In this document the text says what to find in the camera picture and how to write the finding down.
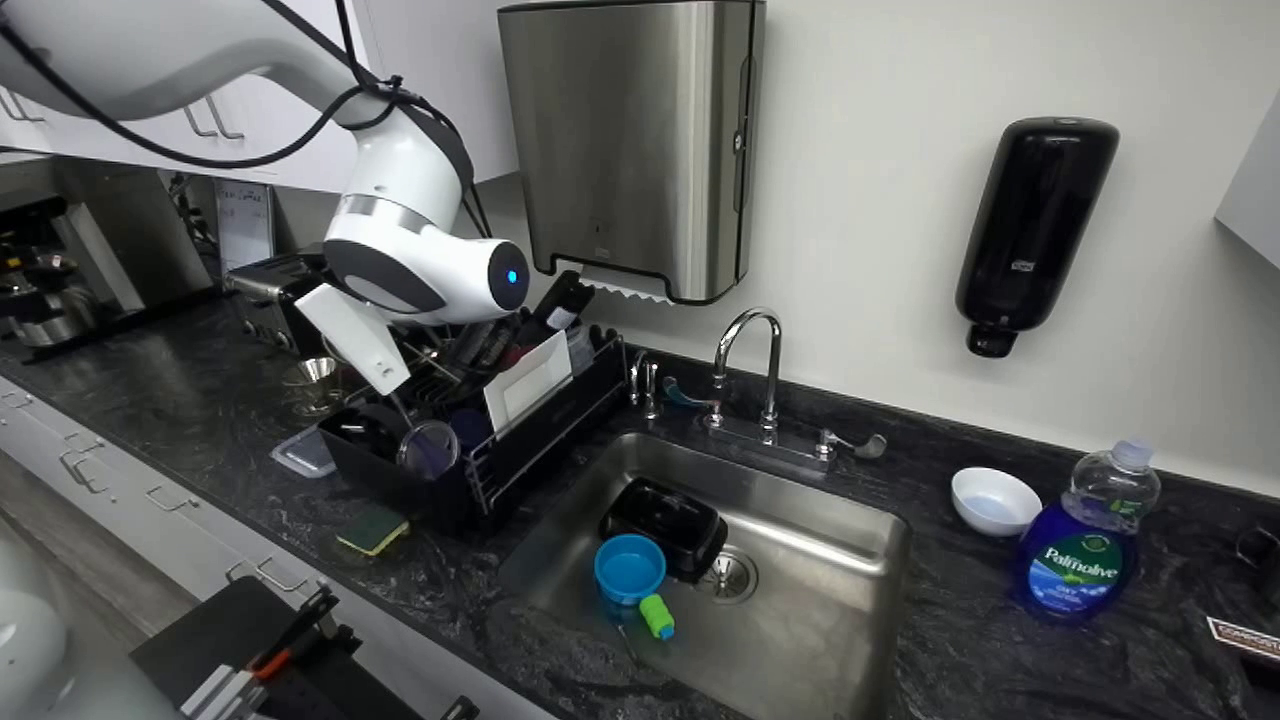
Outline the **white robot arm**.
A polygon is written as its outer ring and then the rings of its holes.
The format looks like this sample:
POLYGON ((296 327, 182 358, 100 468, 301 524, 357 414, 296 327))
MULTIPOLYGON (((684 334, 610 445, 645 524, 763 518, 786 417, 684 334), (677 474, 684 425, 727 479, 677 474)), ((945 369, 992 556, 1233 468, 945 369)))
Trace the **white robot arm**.
POLYGON ((528 295, 528 256, 462 237, 478 176, 466 132, 401 75, 375 75, 288 0, 0 0, 6 84, 54 113, 210 173, 286 165, 326 132, 335 210, 332 285, 393 321, 490 324, 528 295), (200 157, 143 123, 235 84, 273 84, 282 121, 247 113, 243 152, 200 157))

